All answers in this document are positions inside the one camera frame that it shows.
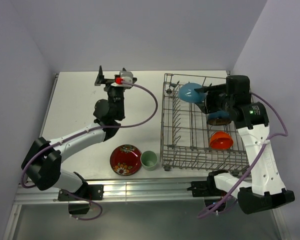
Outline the light blue ceramic bowl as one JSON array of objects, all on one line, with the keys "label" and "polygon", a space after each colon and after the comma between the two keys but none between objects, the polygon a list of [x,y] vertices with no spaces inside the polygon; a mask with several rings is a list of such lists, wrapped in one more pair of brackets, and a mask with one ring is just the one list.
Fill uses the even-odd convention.
[{"label": "light blue ceramic bowl", "polygon": [[178,98],[187,103],[202,103],[206,98],[206,94],[195,91],[195,89],[200,88],[202,88],[200,84],[188,82],[180,87],[178,91]]}]

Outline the dark teal floral bowl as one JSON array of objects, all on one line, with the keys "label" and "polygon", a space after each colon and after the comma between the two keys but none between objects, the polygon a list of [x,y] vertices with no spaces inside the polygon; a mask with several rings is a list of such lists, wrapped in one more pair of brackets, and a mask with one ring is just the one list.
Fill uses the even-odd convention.
[{"label": "dark teal floral bowl", "polygon": [[209,113],[206,120],[206,123],[211,126],[224,126],[231,122],[229,113],[223,110]]}]

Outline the orange bowl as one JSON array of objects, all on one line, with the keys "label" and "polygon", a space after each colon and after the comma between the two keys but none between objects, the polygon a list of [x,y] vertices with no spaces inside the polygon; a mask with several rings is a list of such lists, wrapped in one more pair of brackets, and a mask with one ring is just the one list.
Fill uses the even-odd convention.
[{"label": "orange bowl", "polygon": [[212,149],[216,150],[226,150],[233,146],[234,140],[232,137],[224,132],[224,131],[217,131],[211,135],[209,140],[209,146]]}]

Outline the red floral plate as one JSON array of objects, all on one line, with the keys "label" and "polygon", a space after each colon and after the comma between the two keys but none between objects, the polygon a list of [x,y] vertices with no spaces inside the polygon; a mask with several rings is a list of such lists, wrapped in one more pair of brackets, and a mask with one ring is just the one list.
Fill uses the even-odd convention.
[{"label": "red floral plate", "polygon": [[110,155],[111,169],[120,176],[134,175],[142,166],[141,155],[141,151],[134,145],[120,145]]}]

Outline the pale green cup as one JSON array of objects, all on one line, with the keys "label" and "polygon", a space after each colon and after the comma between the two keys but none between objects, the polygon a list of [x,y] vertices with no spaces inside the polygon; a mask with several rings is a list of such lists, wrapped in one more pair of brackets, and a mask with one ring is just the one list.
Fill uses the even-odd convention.
[{"label": "pale green cup", "polygon": [[140,162],[146,171],[154,171],[158,163],[158,157],[155,152],[148,150],[141,154]]}]

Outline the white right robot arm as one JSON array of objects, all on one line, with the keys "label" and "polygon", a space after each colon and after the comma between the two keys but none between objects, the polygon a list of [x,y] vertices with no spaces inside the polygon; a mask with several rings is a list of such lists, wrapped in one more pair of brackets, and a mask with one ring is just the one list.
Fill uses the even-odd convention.
[{"label": "white right robot arm", "polygon": [[250,79],[246,75],[230,75],[224,84],[202,86],[195,89],[204,93],[199,104],[205,114],[218,110],[229,114],[245,148],[249,167],[240,177],[234,177],[226,170],[208,174],[206,189],[212,195],[225,192],[225,196],[208,206],[198,215],[199,219],[217,211],[229,197],[234,197],[240,209],[246,214],[272,210],[295,200],[295,194],[288,190],[281,179],[276,165],[271,139],[279,136],[270,133],[267,107],[271,105],[263,98],[254,101],[258,95],[251,91]]}]

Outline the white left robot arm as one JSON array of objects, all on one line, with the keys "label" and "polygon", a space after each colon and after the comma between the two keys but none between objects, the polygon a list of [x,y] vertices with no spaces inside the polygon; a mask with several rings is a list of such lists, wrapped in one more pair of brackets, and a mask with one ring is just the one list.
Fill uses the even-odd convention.
[{"label": "white left robot arm", "polygon": [[99,69],[95,85],[104,85],[107,99],[100,99],[94,106],[93,123],[67,136],[46,140],[37,138],[21,164],[22,177],[28,176],[34,186],[44,191],[59,188],[76,200],[89,194],[87,181],[77,172],[62,169],[62,163],[85,148],[114,137],[125,119],[124,92],[137,78],[123,68],[113,79],[105,78]]}]

